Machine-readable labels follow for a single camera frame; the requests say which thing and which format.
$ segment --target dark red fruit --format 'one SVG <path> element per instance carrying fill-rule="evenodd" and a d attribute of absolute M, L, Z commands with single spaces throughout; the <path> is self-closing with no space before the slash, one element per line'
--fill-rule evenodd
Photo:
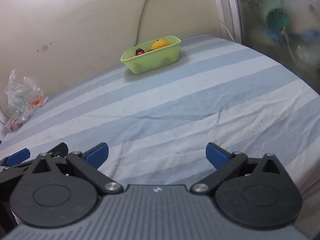
<path fill-rule="evenodd" d="M 144 53 L 144 50 L 143 50 L 143 49 L 137 49 L 137 50 L 136 50 L 136 56 L 141 55 L 141 54 L 143 54 L 143 53 Z"/>

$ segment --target blue gripper pad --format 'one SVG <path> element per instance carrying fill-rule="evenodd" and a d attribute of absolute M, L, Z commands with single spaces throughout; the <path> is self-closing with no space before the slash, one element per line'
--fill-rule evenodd
<path fill-rule="evenodd" d="M 205 156 L 216 169 L 219 169 L 231 160 L 232 154 L 210 142 L 205 148 Z"/>
<path fill-rule="evenodd" d="M 8 156 L 6 165 L 7 167 L 22 163 L 23 161 L 30 158 L 30 151 L 27 148 L 24 148 L 21 151 L 16 152 L 15 154 L 12 154 Z"/>
<path fill-rule="evenodd" d="M 99 143 L 83 154 L 84 160 L 96 169 L 108 158 L 109 147 L 106 143 Z"/>

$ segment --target white logo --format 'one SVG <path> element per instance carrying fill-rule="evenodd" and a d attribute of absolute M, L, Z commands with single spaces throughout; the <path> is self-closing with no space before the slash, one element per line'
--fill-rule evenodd
<path fill-rule="evenodd" d="M 153 189 L 154 192 L 158 193 L 159 191 L 162 191 L 162 188 L 158 187 Z"/>

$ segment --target gray ribbed panel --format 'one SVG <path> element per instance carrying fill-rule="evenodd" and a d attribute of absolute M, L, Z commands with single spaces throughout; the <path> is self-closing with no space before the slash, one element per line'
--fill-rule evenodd
<path fill-rule="evenodd" d="M 293 227 L 242 228 L 222 217 L 206 196 L 184 186 L 159 187 L 129 186 L 120 195 L 106 196 L 77 224 L 56 230 L 21 225 L 4 240 L 307 240 Z"/>

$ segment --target glass panel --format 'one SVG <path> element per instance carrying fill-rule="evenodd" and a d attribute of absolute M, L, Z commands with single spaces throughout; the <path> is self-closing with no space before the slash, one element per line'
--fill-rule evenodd
<path fill-rule="evenodd" d="M 320 93 L 320 0 L 237 1 L 243 44 L 280 62 Z"/>

